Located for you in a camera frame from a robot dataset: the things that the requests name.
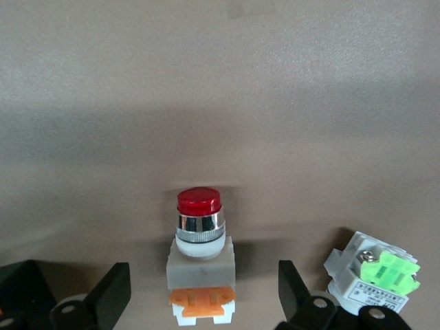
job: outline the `metal terminal screw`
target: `metal terminal screw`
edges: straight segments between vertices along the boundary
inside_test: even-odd
[[[376,256],[372,253],[372,251],[363,251],[357,256],[359,261],[362,263],[366,261],[367,263],[373,263],[377,261]]]
[[[382,320],[385,318],[384,312],[377,308],[369,309],[368,313],[377,320]]]
[[[75,310],[75,306],[68,305],[68,306],[64,307],[63,309],[61,309],[61,313],[68,314],[68,313],[70,313],[71,311],[74,311],[74,310]]]
[[[325,307],[327,307],[327,302],[324,299],[322,299],[322,298],[315,299],[313,301],[313,304],[315,306],[317,306],[318,308],[325,308]]]
[[[0,328],[7,327],[8,325],[11,325],[14,323],[13,318],[5,318],[4,320],[0,321]]]

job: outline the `black plastic part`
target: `black plastic part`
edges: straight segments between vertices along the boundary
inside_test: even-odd
[[[23,313],[5,313],[0,315],[1,330],[26,330],[28,322]]]
[[[370,314],[370,310],[378,309],[384,314],[384,318],[377,319]],[[389,308],[383,306],[364,306],[359,310],[359,319],[367,326],[367,329],[374,330],[411,330],[405,321]]]
[[[287,320],[310,298],[309,290],[290,260],[278,262],[278,296]]]
[[[0,309],[3,313],[22,313],[32,324],[55,305],[55,298],[35,261],[0,267]]]
[[[59,306],[35,261],[15,263],[0,267],[0,329],[112,330],[130,297],[128,263],[116,263],[84,301]]]
[[[85,303],[79,300],[57,306],[50,320],[54,330],[99,330]]]
[[[111,330],[130,301],[130,267],[116,263],[84,299],[101,330]]]
[[[326,306],[317,307],[314,303],[316,300],[324,301]],[[330,325],[337,312],[336,306],[329,299],[312,296],[305,301],[290,322],[297,329],[327,330],[330,329]]]
[[[276,330],[410,330],[397,313],[386,307],[365,306],[359,316],[354,316],[328,298],[310,296],[291,261],[278,264],[278,295],[288,322],[280,323]],[[378,309],[376,315],[382,318],[375,318],[372,309]]]

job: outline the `white plastic base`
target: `white plastic base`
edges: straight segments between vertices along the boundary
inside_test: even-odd
[[[221,249],[225,246],[226,233],[224,232],[218,239],[207,243],[189,243],[175,237],[177,248],[182,254],[198,259],[211,259],[218,256]]]
[[[377,248],[417,262],[413,256],[399,247],[356,232],[344,251],[334,249],[324,263],[325,269],[333,278],[328,286],[329,293],[338,299],[342,308],[354,315],[358,315],[359,309],[367,305],[385,306],[399,313],[408,302],[407,296],[400,296],[360,279],[361,264],[357,260],[359,253]]]
[[[187,325],[196,325],[198,318],[185,318],[182,316],[182,312],[184,311],[184,307],[172,304],[173,305],[173,315],[177,319],[177,324],[180,327],[184,327]],[[224,325],[232,322],[232,314],[235,312],[235,301],[231,301],[225,305],[221,306],[225,311],[225,314],[222,316],[202,316],[199,318],[212,318],[215,325]]]
[[[166,280],[170,290],[194,287],[235,288],[235,259],[231,236],[225,238],[220,254],[208,260],[184,256],[174,240],[166,264]]]

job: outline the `red button cap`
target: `red button cap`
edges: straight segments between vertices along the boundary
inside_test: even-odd
[[[220,192],[209,187],[184,190],[177,196],[177,209],[182,215],[202,217],[220,211]]]

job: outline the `electrical component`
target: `electrical component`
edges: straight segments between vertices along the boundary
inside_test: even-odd
[[[312,294],[294,263],[278,264],[278,295],[286,322],[275,330],[411,330],[395,311],[384,306],[363,306],[354,316],[335,304],[328,293]]]
[[[399,313],[407,294],[420,282],[420,266],[405,250],[356,232],[344,251],[334,249],[324,264],[333,280],[329,293],[341,306],[357,315],[366,305],[385,306]]]
[[[179,221],[166,264],[169,303],[180,326],[198,318],[231,323],[235,312],[234,246],[226,236],[220,193],[208,187],[177,196]]]

